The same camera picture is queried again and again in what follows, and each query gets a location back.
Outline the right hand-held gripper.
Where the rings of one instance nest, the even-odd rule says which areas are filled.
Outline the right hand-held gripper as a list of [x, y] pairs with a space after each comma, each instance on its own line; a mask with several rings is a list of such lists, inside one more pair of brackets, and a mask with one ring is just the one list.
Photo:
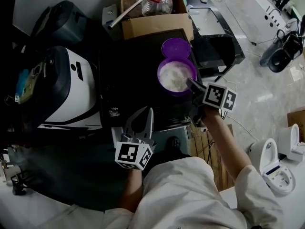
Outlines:
[[201, 120], [205, 115], [203, 107], [209, 105], [223, 112], [232, 112], [235, 107], [237, 93], [228, 87], [215, 83], [202, 85], [192, 78], [187, 79], [187, 87], [192, 91], [192, 109], [190, 119], [195, 126], [202, 126]]

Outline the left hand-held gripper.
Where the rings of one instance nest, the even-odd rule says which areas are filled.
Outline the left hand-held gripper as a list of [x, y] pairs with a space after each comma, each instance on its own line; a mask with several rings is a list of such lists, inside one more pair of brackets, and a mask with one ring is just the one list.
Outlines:
[[[144, 108], [132, 114], [126, 121], [124, 132], [122, 127], [112, 128], [112, 138], [115, 148], [115, 162], [123, 168], [144, 170], [151, 159], [156, 143], [150, 139], [153, 132], [154, 112], [146, 107], [146, 124], [139, 117]], [[135, 134], [144, 130], [144, 137]]]

